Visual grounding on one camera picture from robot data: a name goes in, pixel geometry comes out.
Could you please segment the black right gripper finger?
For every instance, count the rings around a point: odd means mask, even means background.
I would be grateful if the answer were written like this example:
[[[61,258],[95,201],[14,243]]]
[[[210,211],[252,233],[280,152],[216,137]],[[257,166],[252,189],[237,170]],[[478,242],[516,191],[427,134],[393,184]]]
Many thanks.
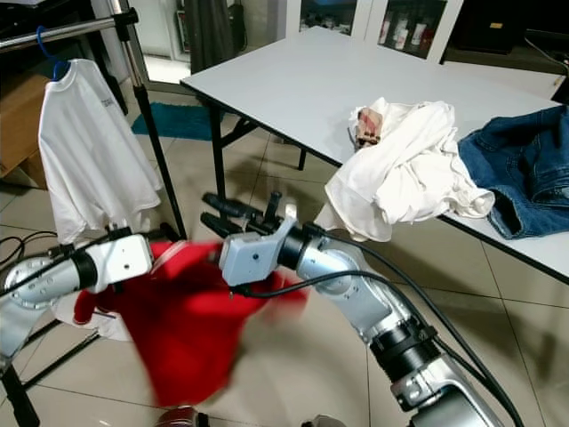
[[[224,219],[224,217],[219,217],[216,214],[202,212],[200,221],[220,238],[227,238],[228,236],[236,235],[236,233],[244,233],[241,225]]]
[[[253,217],[253,207],[247,205],[240,200],[228,199],[212,192],[206,192],[203,195],[203,202],[214,208],[222,216],[227,217],[244,217],[244,219],[251,219]]]

